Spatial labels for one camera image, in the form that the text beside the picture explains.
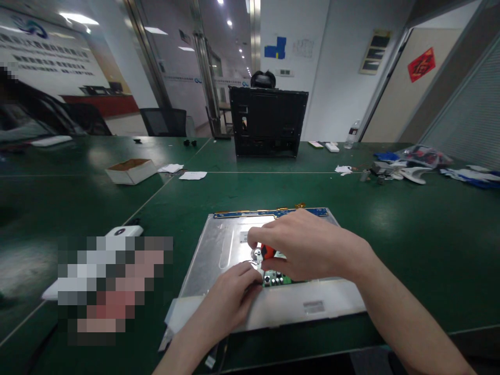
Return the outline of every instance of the plastic bag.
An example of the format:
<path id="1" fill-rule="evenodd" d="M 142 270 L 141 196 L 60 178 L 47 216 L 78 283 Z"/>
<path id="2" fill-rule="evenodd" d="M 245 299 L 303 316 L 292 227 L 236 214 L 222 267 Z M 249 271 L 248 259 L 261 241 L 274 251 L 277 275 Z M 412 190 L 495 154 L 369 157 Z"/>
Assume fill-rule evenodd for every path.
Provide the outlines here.
<path id="1" fill-rule="evenodd" d="M 435 148 L 415 145 L 396 152 L 400 160 L 405 160 L 412 163 L 417 163 L 428 168 L 437 168 L 439 166 L 449 166 L 453 160 L 436 150 Z"/>

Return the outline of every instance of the black computer case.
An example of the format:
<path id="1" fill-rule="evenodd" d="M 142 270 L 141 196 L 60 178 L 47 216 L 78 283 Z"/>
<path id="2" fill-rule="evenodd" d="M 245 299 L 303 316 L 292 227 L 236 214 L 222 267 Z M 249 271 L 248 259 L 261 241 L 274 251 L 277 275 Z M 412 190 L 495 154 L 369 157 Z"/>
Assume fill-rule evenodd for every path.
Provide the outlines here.
<path id="1" fill-rule="evenodd" d="M 297 157 L 309 93 L 229 87 L 237 156 Z"/>

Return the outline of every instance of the hand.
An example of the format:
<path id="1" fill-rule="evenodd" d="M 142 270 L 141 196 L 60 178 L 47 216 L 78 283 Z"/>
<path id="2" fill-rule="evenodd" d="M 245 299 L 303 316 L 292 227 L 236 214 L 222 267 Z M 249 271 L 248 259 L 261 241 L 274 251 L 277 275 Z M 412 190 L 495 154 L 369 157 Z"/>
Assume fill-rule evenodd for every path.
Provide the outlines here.
<path id="1" fill-rule="evenodd" d="M 340 276 L 354 281 L 375 257 L 368 242 L 304 209 L 253 227 L 248 244 L 264 243 L 282 252 L 286 259 L 262 262 L 262 269 L 275 270 L 292 280 Z"/>
<path id="2" fill-rule="evenodd" d="M 261 290 L 260 273 L 249 262 L 239 263 L 217 278 L 185 328 L 210 349 L 245 322 Z"/>

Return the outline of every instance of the black chair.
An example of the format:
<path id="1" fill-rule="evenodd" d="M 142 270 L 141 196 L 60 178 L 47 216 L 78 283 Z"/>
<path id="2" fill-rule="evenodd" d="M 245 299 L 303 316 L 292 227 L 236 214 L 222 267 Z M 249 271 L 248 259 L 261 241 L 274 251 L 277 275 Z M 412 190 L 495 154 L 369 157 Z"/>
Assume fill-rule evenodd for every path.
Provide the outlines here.
<path id="1" fill-rule="evenodd" d="M 140 111 L 149 136 L 186 136 L 184 109 L 141 108 Z"/>
<path id="2" fill-rule="evenodd" d="M 112 135 L 97 107 L 87 103 L 66 104 L 71 119 L 90 135 Z"/>

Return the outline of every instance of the plastic bottle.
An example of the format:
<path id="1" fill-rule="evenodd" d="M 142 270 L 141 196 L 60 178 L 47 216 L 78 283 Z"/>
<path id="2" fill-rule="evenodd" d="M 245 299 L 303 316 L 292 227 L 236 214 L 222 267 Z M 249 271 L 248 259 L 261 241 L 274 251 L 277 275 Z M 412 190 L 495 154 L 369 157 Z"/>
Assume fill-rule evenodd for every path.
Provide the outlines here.
<path id="1" fill-rule="evenodd" d="M 351 126 L 349 134 L 347 135 L 347 139 L 344 143 L 344 148 L 353 148 L 354 141 L 356 140 L 356 134 L 359 130 L 359 124 L 361 124 L 361 120 L 356 120 Z"/>

